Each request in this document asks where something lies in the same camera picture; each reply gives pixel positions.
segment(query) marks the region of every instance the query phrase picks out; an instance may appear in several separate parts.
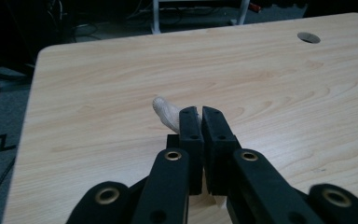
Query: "gray carpet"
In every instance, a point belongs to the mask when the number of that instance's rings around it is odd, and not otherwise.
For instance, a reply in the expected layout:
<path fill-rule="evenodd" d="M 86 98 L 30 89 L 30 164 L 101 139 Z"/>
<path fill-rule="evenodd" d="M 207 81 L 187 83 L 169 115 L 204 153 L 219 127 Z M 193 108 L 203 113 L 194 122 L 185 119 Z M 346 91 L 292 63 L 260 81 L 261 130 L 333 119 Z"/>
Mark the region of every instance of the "gray carpet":
<path fill-rule="evenodd" d="M 248 11 L 245 23 L 283 21 L 302 18 L 305 7 L 263 8 L 259 13 Z M 236 19 L 235 8 L 185 8 L 161 11 L 161 32 L 168 33 L 191 29 L 228 26 L 229 20 Z M 84 42 L 133 35 L 150 35 L 152 15 L 149 10 L 135 13 L 125 25 L 111 22 L 84 20 L 78 26 L 71 41 Z M 21 74 L 0 67 L 0 73 L 21 78 Z M 0 223 L 4 214 L 10 179 L 19 142 L 24 113 L 27 106 L 30 84 L 18 84 L 0 80 Z"/>

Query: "wood grain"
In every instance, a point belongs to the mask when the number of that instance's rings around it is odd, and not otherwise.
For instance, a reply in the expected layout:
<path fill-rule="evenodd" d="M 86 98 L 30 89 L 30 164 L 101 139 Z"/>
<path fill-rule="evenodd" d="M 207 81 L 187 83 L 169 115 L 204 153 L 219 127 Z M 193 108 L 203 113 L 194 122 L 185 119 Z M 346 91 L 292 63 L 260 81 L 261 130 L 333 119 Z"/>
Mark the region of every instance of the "wood grain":
<path fill-rule="evenodd" d="M 321 38 L 309 44 L 297 33 Z M 243 147 L 294 187 L 358 196 L 358 14 L 146 35 L 44 49 L 5 223 L 64 223 L 88 189 L 133 185 L 165 147 L 161 95 L 221 110 Z M 230 223 L 208 195 L 188 223 Z"/>

